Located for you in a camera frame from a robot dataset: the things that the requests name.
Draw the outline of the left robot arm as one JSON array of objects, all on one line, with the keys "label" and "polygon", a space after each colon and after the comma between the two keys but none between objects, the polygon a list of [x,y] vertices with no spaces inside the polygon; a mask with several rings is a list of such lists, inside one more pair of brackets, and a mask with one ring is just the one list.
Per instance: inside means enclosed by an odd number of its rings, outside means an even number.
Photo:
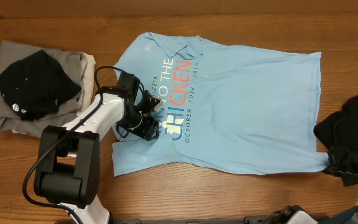
[{"label": "left robot arm", "polygon": [[133,74],[121,73],[117,85],[99,86],[92,104],[63,126],[47,126],[39,154],[28,175],[45,207],[65,210],[74,223],[112,223],[111,212],[97,196],[100,142],[113,127],[151,141],[158,138],[153,113],[162,101]]}]

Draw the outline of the light blue printed t-shirt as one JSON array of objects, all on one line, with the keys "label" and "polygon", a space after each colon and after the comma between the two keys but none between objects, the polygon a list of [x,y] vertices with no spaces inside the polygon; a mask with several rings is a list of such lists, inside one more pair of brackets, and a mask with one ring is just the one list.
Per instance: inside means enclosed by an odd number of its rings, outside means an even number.
[{"label": "light blue printed t-shirt", "polygon": [[328,164],[313,128],[321,53],[223,45],[146,32],[117,67],[161,99],[159,137],[115,142],[114,175],[184,162],[233,174],[319,172]]}]

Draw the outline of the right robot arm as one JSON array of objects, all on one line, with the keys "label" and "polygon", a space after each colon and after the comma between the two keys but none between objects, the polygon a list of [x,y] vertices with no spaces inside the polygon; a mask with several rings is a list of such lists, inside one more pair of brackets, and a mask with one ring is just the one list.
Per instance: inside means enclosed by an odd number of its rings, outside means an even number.
[{"label": "right robot arm", "polygon": [[271,175],[263,198],[261,223],[358,223],[358,150],[336,146],[328,151],[323,172]]}]

